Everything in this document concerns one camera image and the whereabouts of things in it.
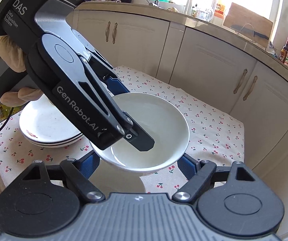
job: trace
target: gray textured surface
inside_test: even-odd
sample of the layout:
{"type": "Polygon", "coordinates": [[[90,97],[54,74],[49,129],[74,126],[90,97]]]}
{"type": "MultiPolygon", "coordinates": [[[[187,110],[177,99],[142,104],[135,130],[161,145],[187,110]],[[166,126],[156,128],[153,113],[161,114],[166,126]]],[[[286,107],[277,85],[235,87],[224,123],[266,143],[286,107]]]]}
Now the gray textured surface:
{"type": "MultiPolygon", "coordinates": [[[[86,205],[73,224],[57,234],[23,239],[3,234],[0,241],[231,241],[206,228],[188,205],[166,194],[111,194],[100,204],[86,205]]],[[[276,236],[257,239],[278,241],[276,236]]]]}

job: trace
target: finger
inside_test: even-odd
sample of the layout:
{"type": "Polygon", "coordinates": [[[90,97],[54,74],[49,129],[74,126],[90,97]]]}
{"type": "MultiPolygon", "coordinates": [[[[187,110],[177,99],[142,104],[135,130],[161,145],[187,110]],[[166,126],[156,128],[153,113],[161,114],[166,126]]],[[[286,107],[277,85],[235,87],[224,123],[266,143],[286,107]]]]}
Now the finger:
{"type": "Polygon", "coordinates": [[[18,98],[24,101],[32,101],[32,100],[38,100],[43,95],[43,92],[41,90],[36,90],[32,88],[21,88],[18,91],[18,98]]]}
{"type": "Polygon", "coordinates": [[[26,101],[18,98],[18,92],[6,92],[0,98],[0,103],[8,107],[18,107],[24,105],[26,101]]]}
{"type": "Polygon", "coordinates": [[[0,36],[0,57],[14,71],[20,73],[26,70],[24,53],[9,36],[0,36]]]}

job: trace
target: white bowl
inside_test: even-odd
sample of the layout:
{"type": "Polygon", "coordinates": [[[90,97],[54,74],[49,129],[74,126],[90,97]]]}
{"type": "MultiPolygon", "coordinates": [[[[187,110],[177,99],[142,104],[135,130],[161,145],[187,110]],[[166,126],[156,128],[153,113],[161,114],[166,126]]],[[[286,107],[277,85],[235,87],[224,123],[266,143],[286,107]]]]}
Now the white bowl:
{"type": "Polygon", "coordinates": [[[137,174],[150,175],[178,161],[188,147],[189,127],[183,114],[168,101],[155,95],[131,92],[113,97],[154,140],[154,147],[140,152],[125,139],[93,150],[109,164],[137,174]]]}

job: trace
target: white cabinet door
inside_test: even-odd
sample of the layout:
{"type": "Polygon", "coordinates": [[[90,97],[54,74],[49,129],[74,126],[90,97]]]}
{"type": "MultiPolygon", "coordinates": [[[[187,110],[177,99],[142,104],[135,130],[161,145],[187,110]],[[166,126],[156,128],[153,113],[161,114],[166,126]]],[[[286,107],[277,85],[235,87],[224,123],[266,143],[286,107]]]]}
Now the white cabinet door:
{"type": "Polygon", "coordinates": [[[169,24],[154,18],[118,13],[118,19],[112,22],[113,42],[115,37],[112,64],[125,65],[156,77],[169,24]]]}
{"type": "Polygon", "coordinates": [[[133,14],[81,10],[78,31],[114,67],[125,65],[156,77],[169,24],[133,14]]]}
{"type": "Polygon", "coordinates": [[[114,48],[111,42],[111,32],[114,27],[113,20],[112,12],[80,10],[77,27],[77,31],[112,65],[114,57],[114,48]]]}
{"type": "Polygon", "coordinates": [[[257,62],[230,115],[244,123],[245,163],[253,169],[288,130],[288,83],[257,62]]]}
{"type": "Polygon", "coordinates": [[[254,58],[239,49],[186,28],[170,84],[229,113],[255,64],[254,58]],[[240,81],[240,88],[234,94],[240,81]]]}

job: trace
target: stack of plates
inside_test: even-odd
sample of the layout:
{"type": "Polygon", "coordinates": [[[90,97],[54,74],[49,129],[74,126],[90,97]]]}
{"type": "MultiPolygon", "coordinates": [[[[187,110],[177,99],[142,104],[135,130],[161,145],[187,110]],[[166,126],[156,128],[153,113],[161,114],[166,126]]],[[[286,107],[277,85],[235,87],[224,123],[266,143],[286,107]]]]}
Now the stack of plates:
{"type": "Polygon", "coordinates": [[[25,106],[19,127],[26,140],[40,147],[65,147],[83,137],[45,95],[25,106]]]}

